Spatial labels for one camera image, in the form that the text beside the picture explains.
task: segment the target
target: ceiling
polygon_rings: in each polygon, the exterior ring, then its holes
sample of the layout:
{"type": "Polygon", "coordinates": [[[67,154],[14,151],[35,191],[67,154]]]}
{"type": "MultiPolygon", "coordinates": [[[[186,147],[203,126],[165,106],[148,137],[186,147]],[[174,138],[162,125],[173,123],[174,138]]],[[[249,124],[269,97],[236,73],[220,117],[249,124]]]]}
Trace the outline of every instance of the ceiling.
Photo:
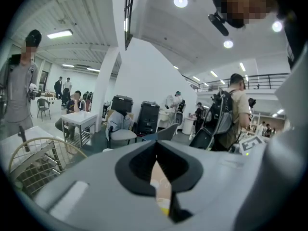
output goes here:
{"type": "Polygon", "coordinates": [[[138,3],[144,13],[133,14],[134,35],[152,43],[185,76],[200,74],[200,79],[211,81],[207,78],[210,70],[228,68],[228,74],[221,76],[228,78],[238,69],[239,62],[244,61],[251,65],[247,68],[248,75],[254,75],[263,69],[268,71],[262,59],[272,56],[278,56],[279,65],[283,66],[283,69],[272,69],[272,73],[285,72],[284,67],[288,66],[285,34],[271,29],[275,21],[273,14],[245,29],[226,25],[230,35],[224,37],[207,18],[215,11],[212,0],[188,0],[185,8],[176,7],[173,0],[147,0],[145,4],[139,0],[138,3]],[[232,49],[223,47],[227,39],[234,42],[232,49]]]}
{"type": "MultiPolygon", "coordinates": [[[[110,0],[27,0],[16,13],[7,34],[22,45],[28,33],[37,29],[42,33],[39,56],[59,65],[100,69],[109,46],[117,44],[112,33],[114,23],[105,20],[112,11],[108,2],[110,0]],[[71,29],[73,35],[55,39],[47,37],[65,29],[71,29]]],[[[114,74],[120,65],[118,57],[114,74]]]]}

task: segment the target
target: chair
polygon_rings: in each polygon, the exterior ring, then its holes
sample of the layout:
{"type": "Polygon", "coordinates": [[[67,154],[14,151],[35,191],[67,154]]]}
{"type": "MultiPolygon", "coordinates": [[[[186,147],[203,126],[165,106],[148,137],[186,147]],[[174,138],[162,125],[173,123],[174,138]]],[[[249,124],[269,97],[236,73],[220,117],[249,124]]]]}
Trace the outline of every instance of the chair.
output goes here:
{"type": "Polygon", "coordinates": [[[85,158],[83,152],[65,141],[34,138],[12,154],[8,173],[14,186],[34,199],[46,184],[85,158]]]}
{"type": "Polygon", "coordinates": [[[170,141],[172,140],[173,135],[178,128],[178,125],[179,125],[178,123],[174,123],[170,127],[160,130],[156,134],[149,134],[149,135],[143,136],[142,140],[143,141],[149,141],[149,140],[170,141]]]}
{"type": "Polygon", "coordinates": [[[137,143],[137,135],[134,133],[134,130],[137,128],[137,123],[134,123],[132,130],[129,129],[120,129],[118,131],[113,132],[113,127],[109,128],[108,132],[108,144],[107,147],[111,148],[111,140],[113,141],[126,141],[128,140],[127,144],[129,144],[131,139],[135,139],[135,143],[137,143]]]}
{"type": "Polygon", "coordinates": [[[46,116],[46,111],[48,111],[49,112],[49,119],[51,120],[50,110],[49,110],[50,103],[44,98],[39,98],[38,101],[37,101],[37,104],[38,104],[37,118],[39,116],[39,112],[41,111],[41,117],[42,117],[42,121],[43,121],[43,112],[45,113],[45,116],[46,116]]]}

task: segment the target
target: gray chair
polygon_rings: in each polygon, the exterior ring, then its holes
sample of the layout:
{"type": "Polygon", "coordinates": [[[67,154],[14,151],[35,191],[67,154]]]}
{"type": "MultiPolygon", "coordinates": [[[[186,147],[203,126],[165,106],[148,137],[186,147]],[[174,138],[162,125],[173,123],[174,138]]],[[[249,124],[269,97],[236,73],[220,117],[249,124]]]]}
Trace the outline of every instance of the gray chair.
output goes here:
{"type": "Polygon", "coordinates": [[[47,112],[49,112],[49,119],[51,120],[50,110],[49,110],[50,103],[46,99],[39,98],[38,101],[37,101],[37,104],[38,104],[37,118],[39,116],[39,112],[41,111],[41,117],[42,117],[42,121],[43,121],[43,112],[45,113],[45,116],[46,116],[46,111],[47,111],[47,112]]]}
{"type": "Polygon", "coordinates": [[[143,141],[151,141],[151,140],[170,141],[172,140],[174,133],[178,128],[178,125],[179,125],[178,123],[174,123],[170,127],[160,130],[158,133],[143,136],[142,140],[143,141]]]}

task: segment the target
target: gray t-shirt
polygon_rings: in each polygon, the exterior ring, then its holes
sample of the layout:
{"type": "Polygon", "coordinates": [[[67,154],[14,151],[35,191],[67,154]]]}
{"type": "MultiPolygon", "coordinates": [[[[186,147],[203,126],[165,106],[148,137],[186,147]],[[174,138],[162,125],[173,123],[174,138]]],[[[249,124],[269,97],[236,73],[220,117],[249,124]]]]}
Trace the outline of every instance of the gray t-shirt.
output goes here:
{"type": "MultiPolygon", "coordinates": [[[[5,121],[14,123],[25,120],[30,115],[30,103],[27,97],[27,74],[30,72],[31,63],[27,66],[18,65],[9,75],[8,104],[5,121]]],[[[31,83],[36,84],[37,67],[35,66],[31,83]]]]}

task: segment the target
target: hair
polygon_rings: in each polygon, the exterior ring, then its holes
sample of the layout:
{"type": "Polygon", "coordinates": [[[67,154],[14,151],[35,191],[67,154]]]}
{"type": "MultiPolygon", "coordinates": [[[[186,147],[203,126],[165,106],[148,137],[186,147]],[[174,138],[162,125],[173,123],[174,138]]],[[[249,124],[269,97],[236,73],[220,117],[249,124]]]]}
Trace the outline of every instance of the hair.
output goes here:
{"type": "Polygon", "coordinates": [[[241,81],[244,82],[244,78],[239,74],[233,74],[230,77],[230,85],[240,83],[241,81]]]}
{"type": "Polygon", "coordinates": [[[75,91],[75,93],[78,93],[79,96],[81,96],[81,92],[79,90],[75,91]]]}

